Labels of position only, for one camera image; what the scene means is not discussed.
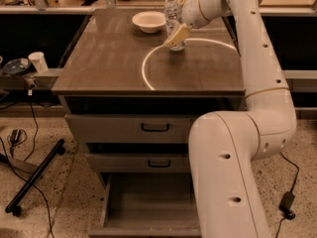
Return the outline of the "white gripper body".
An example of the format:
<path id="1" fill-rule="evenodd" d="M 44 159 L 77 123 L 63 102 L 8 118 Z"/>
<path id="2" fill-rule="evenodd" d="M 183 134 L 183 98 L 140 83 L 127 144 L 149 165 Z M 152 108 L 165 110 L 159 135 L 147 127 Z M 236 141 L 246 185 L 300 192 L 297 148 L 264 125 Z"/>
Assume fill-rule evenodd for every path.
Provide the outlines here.
<path id="1" fill-rule="evenodd" d="M 229 11 L 226 0 L 186 0 L 182 20 L 190 28 L 200 29 Z"/>

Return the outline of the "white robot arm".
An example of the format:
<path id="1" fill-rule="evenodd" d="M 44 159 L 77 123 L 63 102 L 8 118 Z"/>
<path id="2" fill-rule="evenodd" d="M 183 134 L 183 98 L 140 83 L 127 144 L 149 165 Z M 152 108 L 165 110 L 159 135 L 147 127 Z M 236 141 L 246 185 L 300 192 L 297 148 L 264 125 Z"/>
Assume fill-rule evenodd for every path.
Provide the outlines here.
<path id="1" fill-rule="evenodd" d="M 189 163 L 202 238 L 270 238 L 251 162 L 279 153 L 296 131 L 288 84 L 259 11 L 262 0 L 185 0 L 173 47 L 193 29 L 232 14 L 246 108 L 200 116 L 189 133 Z"/>

